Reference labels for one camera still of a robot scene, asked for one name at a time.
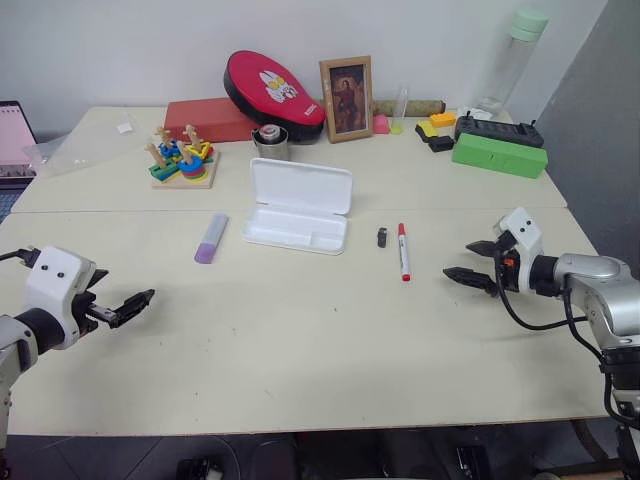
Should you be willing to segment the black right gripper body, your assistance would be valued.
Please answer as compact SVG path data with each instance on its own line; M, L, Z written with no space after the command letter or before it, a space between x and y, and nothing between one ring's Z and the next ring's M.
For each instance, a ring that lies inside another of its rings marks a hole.
M498 281L501 281L504 291L519 292L520 255L515 246L516 239L509 231L500 234L494 243L495 286L491 291L492 297L499 295Z

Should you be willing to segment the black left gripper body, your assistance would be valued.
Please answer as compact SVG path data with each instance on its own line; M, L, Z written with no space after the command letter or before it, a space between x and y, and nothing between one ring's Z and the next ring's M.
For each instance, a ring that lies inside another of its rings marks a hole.
M89 317L90 307L95 300L96 295L88 290L75 295L72 300L72 316L79 334L88 334L98 327L98 322Z

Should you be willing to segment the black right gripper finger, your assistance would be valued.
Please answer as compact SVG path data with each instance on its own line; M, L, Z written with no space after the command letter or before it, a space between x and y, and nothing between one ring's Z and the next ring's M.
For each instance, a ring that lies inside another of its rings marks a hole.
M484 291L491 297L498 295L496 282L487 274L476 272L464 267L449 267L443 270L444 275L450 280L463 286Z
M479 240L471 242L465 248L472 253L487 258L495 258L501 253L500 247L496 241Z

